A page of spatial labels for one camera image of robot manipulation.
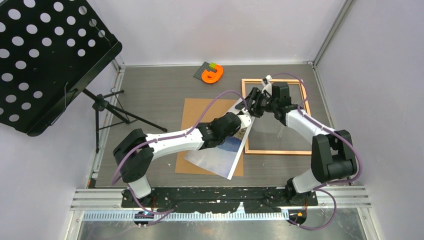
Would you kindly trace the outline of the transparent acrylic sheet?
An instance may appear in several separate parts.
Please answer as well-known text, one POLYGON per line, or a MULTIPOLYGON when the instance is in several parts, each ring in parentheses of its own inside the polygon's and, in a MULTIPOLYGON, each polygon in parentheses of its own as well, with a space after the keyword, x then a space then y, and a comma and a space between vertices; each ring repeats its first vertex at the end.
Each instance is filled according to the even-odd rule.
POLYGON ((310 151, 311 145, 301 134, 284 126, 273 113, 265 112, 253 121, 246 143, 251 151, 310 151))

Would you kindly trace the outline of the wooden picture frame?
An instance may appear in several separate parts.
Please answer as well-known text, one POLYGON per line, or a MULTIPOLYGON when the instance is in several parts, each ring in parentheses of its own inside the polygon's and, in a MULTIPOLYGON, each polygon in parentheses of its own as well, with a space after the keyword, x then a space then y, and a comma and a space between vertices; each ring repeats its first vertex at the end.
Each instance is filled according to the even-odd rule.
MULTIPOLYGON (((308 101, 308 94, 307 94, 306 88, 302 85, 301 82, 299 82, 296 79, 272 79, 271 82, 272 83, 287 83, 289 85, 298 85, 299 92, 300 92, 300 95, 301 95, 301 99, 302 99, 302 101, 305 101, 305 103, 303 104, 303 107, 308 114, 311 113, 310 105, 309 105, 309 101, 308 101)), ((241 79, 242 95, 244 97, 247 96, 246 85, 248 85, 248 84, 261 84, 261 83, 262 83, 262 79, 259 79, 259 78, 242 78, 241 79)), ((244 152, 246 154, 251 154, 251 155, 310 156, 312 154, 312 152, 310 150, 309 151, 304 151, 304 150, 254 150, 254 149, 250 149, 250 147, 249 147, 249 139, 247 139, 246 142, 245 142, 244 152)))

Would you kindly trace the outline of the brown cardboard backing board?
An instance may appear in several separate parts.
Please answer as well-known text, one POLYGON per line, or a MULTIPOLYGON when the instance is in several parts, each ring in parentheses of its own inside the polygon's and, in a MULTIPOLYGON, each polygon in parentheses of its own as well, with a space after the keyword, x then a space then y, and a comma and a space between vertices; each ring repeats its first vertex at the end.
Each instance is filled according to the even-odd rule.
MULTIPOLYGON (((186 98, 184 100, 183 114, 181 129, 186 130, 192 127, 206 107, 211 102, 207 98, 186 98)), ((236 101, 234 99, 218 99, 207 111, 202 118, 203 122, 210 122, 214 118, 220 117, 225 114, 236 101)), ((175 172, 178 174, 195 174, 195 175, 213 175, 214 173, 198 167, 185 159, 186 151, 177 153, 175 172)), ((244 154, 241 153, 237 166, 235 167, 235 177, 242 177, 244 175, 244 154)))

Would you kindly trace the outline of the landscape photo print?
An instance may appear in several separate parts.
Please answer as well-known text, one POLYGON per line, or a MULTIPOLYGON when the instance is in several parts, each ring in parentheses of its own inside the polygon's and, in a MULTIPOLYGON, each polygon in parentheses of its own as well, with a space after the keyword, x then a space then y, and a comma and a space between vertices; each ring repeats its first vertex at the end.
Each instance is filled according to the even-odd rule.
POLYGON ((217 147, 186 151, 187 154, 184 158, 188 162, 214 173, 213 175, 230 180, 234 176, 241 153, 244 153, 244 145, 247 140, 245 133, 250 129, 250 126, 241 129, 235 135, 227 137, 224 143, 217 147))

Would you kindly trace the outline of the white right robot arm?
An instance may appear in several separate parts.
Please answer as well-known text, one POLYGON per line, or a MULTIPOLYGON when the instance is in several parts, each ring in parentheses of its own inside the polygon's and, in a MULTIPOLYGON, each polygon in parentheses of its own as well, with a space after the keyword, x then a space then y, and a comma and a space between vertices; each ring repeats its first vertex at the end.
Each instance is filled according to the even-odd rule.
POLYGON ((241 105, 247 106, 254 118, 272 113, 282 125, 295 130, 311 144, 310 168, 290 178, 284 187, 284 198, 291 205, 299 205, 325 184, 342 183, 361 172, 350 133, 322 125, 300 105, 292 103, 287 83, 268 83, 262 90, 254 87, 241 105))

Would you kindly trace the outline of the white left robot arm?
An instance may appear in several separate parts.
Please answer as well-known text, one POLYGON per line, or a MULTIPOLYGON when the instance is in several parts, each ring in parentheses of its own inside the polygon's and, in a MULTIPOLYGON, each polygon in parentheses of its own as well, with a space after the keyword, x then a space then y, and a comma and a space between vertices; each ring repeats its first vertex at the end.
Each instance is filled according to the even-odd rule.
POLYGON ((193 164, 229 180, 234 175, 244 142, 236 135, 251 123, 249 115, 227 112, 211 122, 200 122, 176 132, 146 134, 140 128, 132 130, 112 152, 117 163, 112 183, 121 178, 134 193, 135 202, 148 207, 154 199, 146 176, 151 162, 186 151, 193 164))

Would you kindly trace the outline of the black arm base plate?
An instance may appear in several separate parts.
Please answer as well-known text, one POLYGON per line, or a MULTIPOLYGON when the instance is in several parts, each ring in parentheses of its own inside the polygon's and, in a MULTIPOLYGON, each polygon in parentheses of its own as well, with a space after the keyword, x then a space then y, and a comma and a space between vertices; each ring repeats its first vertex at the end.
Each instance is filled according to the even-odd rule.
POLYGON ((234 213, 243 207, 247 213, 276 213, 282 207, 315 207, 316 194, 292 196, 284 188, 257 187, 156 187, 145 197, 135 200, 130 190, 121 192, 123 208, 142 205, 150 211, 164 213, 234 213))

